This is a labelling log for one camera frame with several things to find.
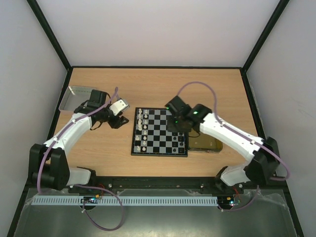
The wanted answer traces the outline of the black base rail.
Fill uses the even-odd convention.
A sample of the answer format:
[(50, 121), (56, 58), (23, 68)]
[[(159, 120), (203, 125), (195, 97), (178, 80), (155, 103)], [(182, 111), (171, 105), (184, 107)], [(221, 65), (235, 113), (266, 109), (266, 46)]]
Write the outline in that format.
[(115, 177), (96, 176), (88, 183), (112, 192), (132, 190), (186, 190), (215, 196), (233, 195), (238, 191), (255, 190), (256, 184), (246, 182), (232, 188), (220, 188), (215, 177)]

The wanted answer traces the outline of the black frame enclosure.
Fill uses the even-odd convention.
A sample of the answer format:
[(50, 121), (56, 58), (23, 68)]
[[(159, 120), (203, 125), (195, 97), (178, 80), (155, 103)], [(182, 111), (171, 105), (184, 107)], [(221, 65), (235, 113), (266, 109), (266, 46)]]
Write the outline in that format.
[[(65, 91), (66, 91), (66, 86), (68, 86), (68, 84), (69, 84), (70, 76), (72, 74), (74, 66), (70, 65), (70, 63), (69, 63), (66, 55), (64, 54), (64, 51), (62, 50), (55, 34), (53, 33), (47, 19), (45, 18), (44, 13), (42, 12), (38, 2), (36, 0), (29, 0), (29, 1), (27, 1), (27, 3), (30, 6), (31, 10), (33, 11), (33, 14), (37, 18), (38, 22), (40, 23), (42, 29), (44, 30), (46, 36), (48, 37), (51, 45), (55, 49), (57, 55), (59, 56), (61, 62), (64, 65), (64, 67), (66, 68), (67, 74), (66, 74), (64, 84), (63, 84), (61, 94), (60, 94), (61, 96), (63, 96)], [(258, 110), (257, 104), (256, 104), (255, 99), (254, 99), (254, 93), (253, 93), (252, 89), (250, 88), (249, 80), (247, 77), (247, 71), (249, 70), (251, 64), (253, 63), (256, 56), (258, 55), (260, 49), (264, 45), (264, 43), (265, 43), (266, 39), (268, 38), (270, 32), (272, 31), (273, 27), (275, 26), (278, 19), (282, 15), (283, 11), (287, 7), (288, 3), (289, 3), (289, 1), (287, 1), (287, 0), (280, 0), (277, 3), (277, 6), (275, 7), (271, 17), (269, 18), (266, 26), (264, 27), (260, 37), (258, 38), (255, 46), (253, 47), (251, 53), (249, 54), (245, 64), (243, 65), (243, 67), (238, 67), (238, 69), (240, 70), (240, 73), (241, 73), (241, 78), (242, 78), (242, 81), (244, 84), (245, 92), (247, 95), (248, 103), (250, 105), (250, 110), (251, 110), (251, 113), (253, 116), (255, 127), (256, 127), (257, 132), (260, 135), (264, 135), (262, 120), (260, 118), (259, 110)], [(23, 189), (23, 192), (21, 194), (20, 200), (18, 202), (15, 214), (13, 216), (13, 220), (11, 222), (11, 225), (10, 225), (10, 228), (9, 228), (9, 231), (7, 234), (9, 237), (14, 236), (14, 234), (16, 233), (18, 221), (19, 221), (21, 213), (22, 213), (22, 205), (24, 204), (24, 201), (26, 200), (26, 191), (28, 189), (29, 188), (27, 186), (25, 186)], [(303, 230), (302, 230), (302, 227), (300, 225), (299, 218), (297, 216), (290, 192), (287, 192), (285, 194), (285, 200), (286, 200), (287, 204), (289, 204), (289, 211), (290, 211), (291, 219), (292, 219), (293, 224), (294, 224), (294, 229), (296, 231), (296, 234), (299, 237), (302, 237), (304, 235)]]

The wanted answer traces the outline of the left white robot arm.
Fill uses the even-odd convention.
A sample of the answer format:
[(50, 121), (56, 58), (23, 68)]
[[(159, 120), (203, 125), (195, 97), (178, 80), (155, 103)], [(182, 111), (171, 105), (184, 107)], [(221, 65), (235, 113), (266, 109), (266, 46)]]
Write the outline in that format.
[(92, 170), (88, 168), (70, 168), (67, 155), (76, 142), (87, 131), (92, 131), (95, 123), (108, 123), (118, 129), (129, 122), (122, 114), (129, 108), (126, 100), (100, 90), (92, 90), (90, 98), (81, 103), (70, 120), (53, 137), (43, 144), (34, 144), (30, 148), (28, 180), (35, 184), (41, 194), (44, 188), (62, 190), (68, 186), (89, 183)]

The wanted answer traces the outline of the black magnetic chess board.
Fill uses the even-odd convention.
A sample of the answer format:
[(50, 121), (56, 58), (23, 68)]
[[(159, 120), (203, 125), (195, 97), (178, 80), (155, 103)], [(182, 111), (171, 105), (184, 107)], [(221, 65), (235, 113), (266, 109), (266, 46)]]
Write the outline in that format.
[[(141, 108), (143, 117), (142, 130), (138, 130), (139, 108), (135, 109), (134, 128), (131, 143), (132, 156), (156, 156), (156, 157), (187, 157), (188, 156), (188, 135), (187, 133), (170, 132), (167, 130), (167, 118), (171, 115), (165, 108)], [(148, 110), (148, 118), (144, 118), (144, 111)]]

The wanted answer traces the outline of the silver metal tray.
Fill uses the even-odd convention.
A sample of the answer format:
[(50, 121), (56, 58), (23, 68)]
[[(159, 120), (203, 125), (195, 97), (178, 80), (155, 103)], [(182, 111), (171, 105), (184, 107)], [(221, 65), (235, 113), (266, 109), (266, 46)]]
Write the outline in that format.
[(95, 88), (85, 86), (68, 86), (59, 105), (59, 111), (62, 113), (72, 114), (81, 103), (90, 98), (93, 89)]

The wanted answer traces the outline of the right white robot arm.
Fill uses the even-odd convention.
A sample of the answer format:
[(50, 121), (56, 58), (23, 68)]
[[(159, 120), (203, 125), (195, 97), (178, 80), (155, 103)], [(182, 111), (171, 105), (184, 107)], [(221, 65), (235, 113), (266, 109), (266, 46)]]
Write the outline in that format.
[(188, 133), (191, 130), (211, 136), (237, 151), (245, 162), (235, 166), (224, 166), (215, 176), (215, 187), (220, 193), (227, 193), (234, 185), (252, 182), (265, 186), (279, 165), (275, 158), (278, 147), (275, 139), (263, 139), (246, 133), (221, 120), (213, 110), (197, 104), (193, 108), (179, 96), (166, 105), (171, 113), (167, 130)]

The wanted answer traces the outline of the gold metal tin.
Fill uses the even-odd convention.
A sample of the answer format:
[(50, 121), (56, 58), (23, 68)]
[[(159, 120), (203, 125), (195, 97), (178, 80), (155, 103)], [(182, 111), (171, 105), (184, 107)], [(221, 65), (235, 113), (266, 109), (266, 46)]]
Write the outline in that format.
[(191, 152), (219, 153), (223, 143), (218, 139), (194, 130), (188, 133), (188, 150)]

